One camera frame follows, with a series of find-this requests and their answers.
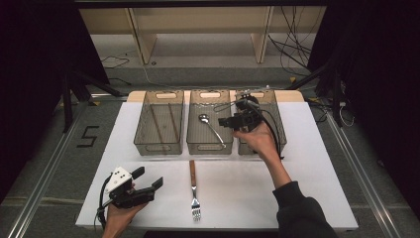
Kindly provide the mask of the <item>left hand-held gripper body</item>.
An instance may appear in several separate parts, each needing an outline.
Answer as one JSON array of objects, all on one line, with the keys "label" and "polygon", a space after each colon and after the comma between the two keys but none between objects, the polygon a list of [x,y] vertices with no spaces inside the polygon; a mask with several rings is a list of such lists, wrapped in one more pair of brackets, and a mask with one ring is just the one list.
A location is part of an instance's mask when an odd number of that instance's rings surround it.
[{"label": "left hand-held gripper body", "polygon": [[105,180],[105,193],[109,199],[104,206],[114,204],[117,208],[131,208],[155,199],[156,191],[152,186],[134,189],[131,173],[117,167]]}]

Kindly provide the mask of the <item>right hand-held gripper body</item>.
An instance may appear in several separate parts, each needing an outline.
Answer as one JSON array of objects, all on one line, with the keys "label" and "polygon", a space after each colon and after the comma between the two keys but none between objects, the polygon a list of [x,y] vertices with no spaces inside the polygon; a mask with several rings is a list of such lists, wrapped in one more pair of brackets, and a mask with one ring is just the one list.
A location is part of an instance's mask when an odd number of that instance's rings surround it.
[{"label": "right hand-held gripper body", "polygon": [[234,101],[237,111],[228,119],[228,127],[234,131],[246,129],[251,132],[264,120],[260,103],[249,90],[239,93],[238,96]]}]

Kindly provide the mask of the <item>metal spoon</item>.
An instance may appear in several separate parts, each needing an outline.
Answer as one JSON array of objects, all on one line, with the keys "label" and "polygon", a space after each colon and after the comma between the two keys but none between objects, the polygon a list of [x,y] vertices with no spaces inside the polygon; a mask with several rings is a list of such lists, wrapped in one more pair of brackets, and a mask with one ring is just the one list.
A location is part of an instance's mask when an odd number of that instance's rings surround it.
[{"label": "metal spoon", "polygon": [[210,117],[207,114],[199,114],[198,115],[198,120],[202,123],[205,124],[209,130],[211,131],[212,135],[215,137],[215,139],[217,140],[218,144],[222,147],[225,148],[226,144],[223,140],[223,138],[220,136],[220,134],[217,132],[217,130],[213,127],[213,125],[210,122]]}]

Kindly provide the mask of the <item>person's left hand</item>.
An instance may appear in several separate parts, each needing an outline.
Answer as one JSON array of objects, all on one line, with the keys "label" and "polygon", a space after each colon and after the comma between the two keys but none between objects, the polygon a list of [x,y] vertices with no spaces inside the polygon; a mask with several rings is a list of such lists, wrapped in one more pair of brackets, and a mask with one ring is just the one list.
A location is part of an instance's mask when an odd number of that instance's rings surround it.
[{"label": "person's left hand", "polygon": [[110,204],[107,209],[107,219],[104,231],[125,231],[138,212],[147,206],[146,203],[131,207],[117,208]]}]

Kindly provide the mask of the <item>person's right hand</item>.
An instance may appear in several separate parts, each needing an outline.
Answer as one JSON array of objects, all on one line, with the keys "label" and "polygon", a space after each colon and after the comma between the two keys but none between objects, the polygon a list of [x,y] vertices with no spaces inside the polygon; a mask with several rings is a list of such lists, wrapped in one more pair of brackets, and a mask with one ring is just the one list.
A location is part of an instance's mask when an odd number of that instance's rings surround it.
[{"label": "person's right hand", "polygon": [[244,140],[265,162],[279,159],[272,133],[264,122],[261,122],[252,132],[233,131],[232,135]]}]

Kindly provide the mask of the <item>white table mat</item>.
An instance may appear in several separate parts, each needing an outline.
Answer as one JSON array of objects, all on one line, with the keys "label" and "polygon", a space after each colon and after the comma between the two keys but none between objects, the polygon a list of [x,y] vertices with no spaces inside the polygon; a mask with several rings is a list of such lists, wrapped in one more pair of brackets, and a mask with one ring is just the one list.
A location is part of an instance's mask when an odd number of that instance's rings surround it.
[{"label": "white table mat", "polygon": [[[336,172],[304,102],[278,105],[287,143],[282,163],[302,192],[321,205],[329,224],[338,231],[355,230],[358,223],[350,209]],[[256,155],[199,155],[143,157],[134,145],[142,106],[126,102],[121,106],[91,187],[76,220],[91,227],[99,203],[100,188],[111,172],[122,167],[131,172],[144,167],[138,187],[163,178],[163,185],[133,220],[145,230],[274,230],[277,203],[273,185],[263,161]],[[201,219],[191,213],[192,190],[189,162],[195,162],[197,198]]]}]

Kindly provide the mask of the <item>black metal stand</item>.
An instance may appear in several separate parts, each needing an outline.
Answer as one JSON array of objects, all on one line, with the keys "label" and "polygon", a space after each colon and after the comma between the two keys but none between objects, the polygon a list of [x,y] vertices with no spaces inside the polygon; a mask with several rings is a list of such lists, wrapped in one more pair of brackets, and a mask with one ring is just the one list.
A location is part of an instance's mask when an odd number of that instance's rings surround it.
[{"label": "black metal stand", "polygon": [[332,113],[333,119],[339,127],[342,127],[342,120],[340,117],[340,102],[341,102],[341,74],[339,73],[337,65],[328,60],[324,65],[305,76],[303,79],[292,83],[286,87],[286,90],[296,90],[310,81],[318,78],[319,81],[315,87],[317,96],[326,96],[328,93],[332,95]]}]

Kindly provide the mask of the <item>black tripod stand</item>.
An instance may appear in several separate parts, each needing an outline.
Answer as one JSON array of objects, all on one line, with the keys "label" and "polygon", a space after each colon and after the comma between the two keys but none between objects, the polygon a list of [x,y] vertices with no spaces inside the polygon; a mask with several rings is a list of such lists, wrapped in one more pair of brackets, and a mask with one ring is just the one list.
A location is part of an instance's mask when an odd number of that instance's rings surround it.
[{"label": "black tripod stand", "polygon": [[64,107],[64,133],[70,129],[73,122],[70,93],[73,93],[80,102],[89,101],[92,94],[87,89],[87,84],[93,84],[95,87],[115,97],[127,96],[127,93],[120,92],[82,71],[70,70],[61,79],[62,102]]}]

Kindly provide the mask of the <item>beige wooden desk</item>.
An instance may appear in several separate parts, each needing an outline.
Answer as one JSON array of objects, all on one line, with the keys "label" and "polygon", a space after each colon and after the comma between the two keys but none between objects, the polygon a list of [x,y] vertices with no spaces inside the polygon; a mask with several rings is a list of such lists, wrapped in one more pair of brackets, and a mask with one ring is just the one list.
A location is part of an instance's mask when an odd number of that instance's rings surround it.
[{"label": "beige wooden desk", "polygon": [[268,35],[316,33],[326,8],[315,6],[82,9],[91,35],[132,35],[142,63],[150,61],[159,34],[248,34],[256,62]]}]

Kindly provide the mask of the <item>black curtain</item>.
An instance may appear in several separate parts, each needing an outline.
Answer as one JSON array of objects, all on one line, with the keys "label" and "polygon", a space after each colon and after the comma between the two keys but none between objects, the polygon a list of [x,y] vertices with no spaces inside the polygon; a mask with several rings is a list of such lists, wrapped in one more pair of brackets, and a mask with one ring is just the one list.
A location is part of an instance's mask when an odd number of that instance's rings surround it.
[{"label": "black curtain", "polygon": [[420,0],[327,0],[309,68],[341,39],[345,95],[380,160],[420,219]]},{"label": "black curtain", "polygon": [[0,202],[75,70],[108,82],[74,0],[0,0]]}]

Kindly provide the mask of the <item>wooden handled fork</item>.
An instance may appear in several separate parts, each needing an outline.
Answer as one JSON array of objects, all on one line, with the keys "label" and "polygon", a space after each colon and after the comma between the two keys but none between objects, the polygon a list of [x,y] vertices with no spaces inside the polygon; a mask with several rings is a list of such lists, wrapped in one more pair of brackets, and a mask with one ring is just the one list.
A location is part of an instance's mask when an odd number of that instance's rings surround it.
[{"label": "wooden handled fork", "polygon": [[195,162],[193,160],[189,162],[189,169],[192,190],[191,213],[193,220],[199,221],[201,219],[201,206],[197,198],[196,169]]}]

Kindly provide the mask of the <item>aluminium floor rail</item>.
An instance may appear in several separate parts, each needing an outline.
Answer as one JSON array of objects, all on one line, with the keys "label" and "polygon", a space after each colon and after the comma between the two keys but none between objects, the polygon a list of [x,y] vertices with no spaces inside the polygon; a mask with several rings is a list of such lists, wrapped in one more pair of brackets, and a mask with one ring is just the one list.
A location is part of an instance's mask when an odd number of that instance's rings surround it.
[{"label": "aluminium floor rail", "polygon": [[7,215],[10,225],[5,238],[23,238],[87,107],[87,102],[70,105],[73,117],[67,130],[64,130],[64,109],[58,106],[53,112],[47,131],[37,142],[32,158],[0,204],[0,208],[10,208],[12,211],[11,215]]},{"label": "aluminium floor rail", "polygon": [[390,211],[374,188],[344,130],[336,125],[330,113],[327,114],[327,121],[384,236],[386,238],[401,238]]}]

